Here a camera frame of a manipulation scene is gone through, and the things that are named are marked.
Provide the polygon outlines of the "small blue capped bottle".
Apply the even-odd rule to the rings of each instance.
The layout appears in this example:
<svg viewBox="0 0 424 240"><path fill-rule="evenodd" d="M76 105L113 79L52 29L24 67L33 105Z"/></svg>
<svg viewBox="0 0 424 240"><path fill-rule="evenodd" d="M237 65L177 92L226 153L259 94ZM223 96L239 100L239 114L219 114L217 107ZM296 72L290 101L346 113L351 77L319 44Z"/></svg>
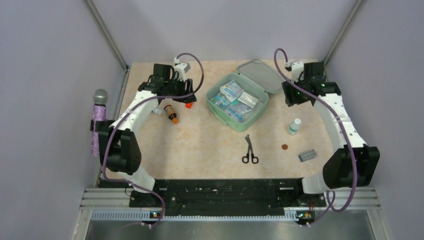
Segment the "small blue capped bottle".
<svg viewBox="0 0 424 240"><path fill-rule="evenodd" d="M161 116L163 114L163 110L157 107L154 108L151 112L158 116Z"/></svg>

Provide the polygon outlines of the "white bottle green label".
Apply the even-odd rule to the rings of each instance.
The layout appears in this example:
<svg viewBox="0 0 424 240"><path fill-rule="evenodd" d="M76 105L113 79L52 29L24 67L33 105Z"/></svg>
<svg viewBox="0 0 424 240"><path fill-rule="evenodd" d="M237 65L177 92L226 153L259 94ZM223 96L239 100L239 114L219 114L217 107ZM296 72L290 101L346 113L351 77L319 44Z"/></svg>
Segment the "white bottle green label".
<svg viewBox="0 0 424 240"><path fill-rule="evenodd" d="M296 135L302 126L302 120L295 118L288 126L287 132L289 135Z"/></svg>

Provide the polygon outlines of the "blue cotton swab packet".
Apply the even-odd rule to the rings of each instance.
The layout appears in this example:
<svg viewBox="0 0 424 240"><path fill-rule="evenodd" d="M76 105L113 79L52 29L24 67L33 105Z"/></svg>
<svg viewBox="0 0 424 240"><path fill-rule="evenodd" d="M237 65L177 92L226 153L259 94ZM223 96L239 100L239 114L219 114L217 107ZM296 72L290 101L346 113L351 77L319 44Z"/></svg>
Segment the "blue cotton swab packet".
<svg viewBox="0 0 424 240"><path fill-rule="evenodd" d="M231 102L227 99L227 97L219 92L217 95L210 98L210 101L220 109L226 108Z"/></svg>

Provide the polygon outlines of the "white gauze packet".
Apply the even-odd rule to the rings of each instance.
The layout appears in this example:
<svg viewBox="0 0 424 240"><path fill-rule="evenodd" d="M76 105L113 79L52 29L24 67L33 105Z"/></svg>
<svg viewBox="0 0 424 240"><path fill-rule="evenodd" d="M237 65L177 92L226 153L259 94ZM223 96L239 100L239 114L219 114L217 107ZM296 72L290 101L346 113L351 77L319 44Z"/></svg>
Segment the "white gauze packet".
<svg viewBox="0 0 424 240"><path fill-rule="evenodd" d="M247 93L247 92L243 92L239 97L238 100L248 106L250 106L252 109L255 108L255 106L258 104L258 102L260 101L258 98L256 98L255 96Z"/></svg>

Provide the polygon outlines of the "blue white bagged packet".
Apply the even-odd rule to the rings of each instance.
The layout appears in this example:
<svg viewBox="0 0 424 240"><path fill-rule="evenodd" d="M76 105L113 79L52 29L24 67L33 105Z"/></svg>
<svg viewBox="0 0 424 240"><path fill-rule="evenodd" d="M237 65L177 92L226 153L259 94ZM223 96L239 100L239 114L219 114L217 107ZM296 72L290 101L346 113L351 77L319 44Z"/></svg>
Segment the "blue white bagged packet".
<svg viewBox="0 0 424 240"><path fill-rule="evenodd" d="M235 81L231 80L228 83L222 85L219 88L220 93L222 93L230 102L237 100L244 89L240 87L240 85Z"/></svg>

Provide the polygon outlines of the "blue small clear packet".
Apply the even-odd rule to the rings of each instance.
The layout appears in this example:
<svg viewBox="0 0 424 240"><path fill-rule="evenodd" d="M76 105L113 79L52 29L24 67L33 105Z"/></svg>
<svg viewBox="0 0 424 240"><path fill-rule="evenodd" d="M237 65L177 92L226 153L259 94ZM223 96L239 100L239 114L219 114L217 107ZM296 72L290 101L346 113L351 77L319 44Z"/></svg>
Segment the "blue small clear packet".
<svg viewBox="0 0 424 240"><path fill-rule="evenodd" d="M228 107L225 111L224 111L228 116L230 116L234 121L238 122L238 123L242 123L244 121L243 116L237 112L233 107Z"/></svg>

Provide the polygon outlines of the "mint green medicine case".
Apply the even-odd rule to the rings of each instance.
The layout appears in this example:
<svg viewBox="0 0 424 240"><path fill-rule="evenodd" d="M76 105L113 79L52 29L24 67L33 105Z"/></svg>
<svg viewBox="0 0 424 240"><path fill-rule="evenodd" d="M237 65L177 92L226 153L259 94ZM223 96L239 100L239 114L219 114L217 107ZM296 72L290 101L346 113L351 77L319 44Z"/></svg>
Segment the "mint green medicine case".
<svg viewBox="0 0 424 240"><path fill-rule="evenodd" d="M223 124L246 131L264 113L270 94L283 90L284 79L261 60L250 60L226 75L206 94L206 106Z"/></svg>

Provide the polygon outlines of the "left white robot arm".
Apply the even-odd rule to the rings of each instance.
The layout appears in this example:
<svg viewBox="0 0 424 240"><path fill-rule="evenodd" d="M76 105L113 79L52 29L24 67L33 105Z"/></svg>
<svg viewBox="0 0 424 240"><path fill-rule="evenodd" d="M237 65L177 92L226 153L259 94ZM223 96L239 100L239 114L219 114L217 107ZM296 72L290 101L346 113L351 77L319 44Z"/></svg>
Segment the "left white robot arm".
<svg viewBox="0 0 424 240"><path fill-rule="evenodd" d="M190 68L187 62L154 64L153 73L138 87L134 99L123 114L98 131L102 171L118 173L122 181L142 193L141 200L149 207L160 202L161 194L154 189L156 180L141 165L142 153L137 132L163 99L171 98L181 103L196 102L193 81L187 78Z"/></svg>

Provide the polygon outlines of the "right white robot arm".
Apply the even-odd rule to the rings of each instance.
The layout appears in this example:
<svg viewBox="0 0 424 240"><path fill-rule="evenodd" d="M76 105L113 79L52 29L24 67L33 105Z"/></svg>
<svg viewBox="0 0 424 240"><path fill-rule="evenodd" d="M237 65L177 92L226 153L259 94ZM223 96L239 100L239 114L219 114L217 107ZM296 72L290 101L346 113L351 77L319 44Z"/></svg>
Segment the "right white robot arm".
<svg viewBox="0 0 424 240"><path fill-rule="evenodd" d="M323 62L298 60L286 62L284 68L291 73L292 81L281 84L286 104L291 107L311 102L324 122L333 149L320 173L302 179L302 187L293 192L294 202L307 206L314 194L351 187L354 174L357 174L358 187L368 186L380 159L380 151L376 146L369 146L356 130L339 86L327 81Z"/></svg>

